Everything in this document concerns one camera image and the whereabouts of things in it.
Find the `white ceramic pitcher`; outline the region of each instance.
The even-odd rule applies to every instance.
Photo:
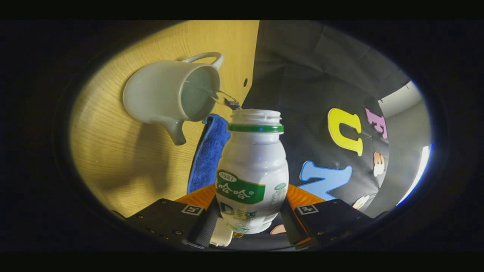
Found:
[[[216,59],[211,64],[193,63],[209,57]],[[218,69],[223,61],[221,53],[208,52],[182,61],[162,60],[144,66],[124,87],[124,108],[141,122],[162,124],[173,143],[182,145],[186,143],[183,122],[201,121],[213,110],[215,101],[201,89],[220,90]]]

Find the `white plastic bottle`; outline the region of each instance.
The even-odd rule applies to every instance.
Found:
[[[217,201],[227,227],[255,234],[271,226],[286,197],[289,171],[279,140],[280,112],[237,109],[218,164]]]

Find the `white wall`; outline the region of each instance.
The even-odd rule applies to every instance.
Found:
[[[420,165],[422,148],[430,145],[430,119],[422,99],[416,105],[395,113],[415,101],[416,96],[410,94],[410,96],[401,97],[400,100],[396,99],[397,96],[391,100],[383,99],[383,105],[387,101],[383,113],[388,129],[390,158],[380,191],[364,211],[370,217],[376,217],[395,207],[415,179]]]
[[[389,118],[417,105],[421,100],[422,95],[420,94],[420,91],[411,81],[401,89],[378,100],[378,103],[380,104],[383,116]]]

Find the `green label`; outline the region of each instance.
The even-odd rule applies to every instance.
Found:
[[[265,185],[239,180],[225,170],[217,172],[217,193],[244,204],[256,204],[264,199]]]
[[[252,221],[257,214],[257,211],[246,212],[239,209],[234,210],[234,208],[224,202],[220,202],[220,212],[226,215],[233,215],[233,219],[240,221]]]
[[[267,222],[267,223],[262,224],[262,226],[260,226],[259,230],[267,227],[267,225],[269,225],[270,223],[272,223],[272,222]]]
[[[274,187],[274,190],[281,190],[282,188],[284,188],[286,186],[286,184],[283,182],[279,185],[277,185],[276,187]]]
[[[249,228],[247,228],[246,225],[241,224],[241,223],[235,223],[233,225],[226,223],[226,226],[229,227],[230,229],[232,229],[233,231],[238,232],[238,233],[247,233],[247,232],[249,232]]]

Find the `black fabric backdrop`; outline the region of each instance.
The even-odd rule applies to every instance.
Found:
[[[289,164],[289,182],[301,181],[305,161],[315,166],[353,168],[350,181],[328,193],[352,205],[370,195],[364,211],[377,194],[386,174],[391,134],[383,139],[366,120],[365,108],[383,116],[378,99],[400,89],[410,79],[395,64],[369,46],[329,27],[311,21],[261,21],[252,87],[243,108],[281,112],[285,132],[281,142]],[[339,108],[357,114],[358,134],[342,124],[341,133],[363,140],[363,154],[337,146],[328,131],[328,112]],[[373,176],[373,152],[385,159],[385,172]]]

